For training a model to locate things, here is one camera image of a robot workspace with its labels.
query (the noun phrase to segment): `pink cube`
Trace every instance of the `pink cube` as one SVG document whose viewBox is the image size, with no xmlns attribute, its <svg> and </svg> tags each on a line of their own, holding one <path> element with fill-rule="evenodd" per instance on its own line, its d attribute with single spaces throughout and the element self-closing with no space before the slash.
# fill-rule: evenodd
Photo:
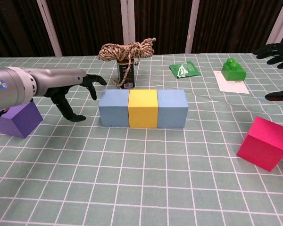
<svg viewBox="0 0 283 226">
<path fill-rule="evenodd" d="M 237 156 L 271 172 L 283 158 L 283 126 L 255 118 Z"/>
</svg>

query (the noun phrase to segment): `green sachet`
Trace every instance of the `green sachet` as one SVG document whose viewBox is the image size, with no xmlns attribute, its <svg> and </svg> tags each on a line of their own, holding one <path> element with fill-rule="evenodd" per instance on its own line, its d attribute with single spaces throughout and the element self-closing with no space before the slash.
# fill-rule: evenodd
<svg viewBox="0 0 283 226">
<path fill-rule="evenodd" d="M 187 61 L 186 63 L 178 65 L 170 65 L 169 68 L 171 69 L 176 78 L 201 75 L 191 61 Z"/>
</svg>

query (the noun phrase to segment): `robotic hand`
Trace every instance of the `robotic hand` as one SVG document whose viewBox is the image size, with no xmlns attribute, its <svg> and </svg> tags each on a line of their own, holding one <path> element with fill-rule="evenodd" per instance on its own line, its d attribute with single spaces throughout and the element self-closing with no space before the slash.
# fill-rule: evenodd
<svg viewBox="0 0 283 226">
<path fill-rule="evenodd" d="M 28 103 L 33 97 L 49 97 L 67 120 L 84 121 L 86 117 L 73 112 L 65 95 L 71 87 L 80 85 L 96 100 L 93 82 L 107 85 L 102 77 L 81 69 L 0 67 L 0 117 L 10 107 Z"/>
<path fill-rule="evenodd" d="M 256 51 L 257 59 L 263 59 L 267 57 L 273 57 L 267 61 L 268 65 L 274 65 L 280 63 L 277 68 L 283 69 L 283 43 L 267 44 Z M 269 101 L 283 101 L 283 91 L 269 93 L 265 96 Z"/>
</svg>

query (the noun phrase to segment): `green lego brick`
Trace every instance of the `green lego brick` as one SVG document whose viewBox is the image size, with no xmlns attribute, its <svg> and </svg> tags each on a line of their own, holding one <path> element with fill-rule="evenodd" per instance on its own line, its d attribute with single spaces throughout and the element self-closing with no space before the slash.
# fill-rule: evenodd
<svg viewBox="0 0 283 226">
<path fill-rule="evenodd" d="M 228 58 L 223 64 L 221 73 L 227 81 L 243 81 L 246 77 L 246 72 L 233 58 Z"/>
</svg>

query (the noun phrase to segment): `background wall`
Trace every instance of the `background wall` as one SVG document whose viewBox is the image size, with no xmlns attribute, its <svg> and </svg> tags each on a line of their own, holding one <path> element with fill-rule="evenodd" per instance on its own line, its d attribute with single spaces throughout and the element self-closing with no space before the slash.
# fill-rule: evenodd
<svg viewBox="0 0 283 226">
<path fill-rule="evenodd" d="M 155 54 L 184 53 L 193 22 L 188 52 L 252 52 L 266 44 L 283 8 L 283 0 L 128 0 L 131 11 L 126 0 L 0 0 L 0 57 L 55 56 L 40 2 L 63 56 L 97 55 L 105 43 L 124 44 L 125 35 L 156 37 Z"/>
</svg>

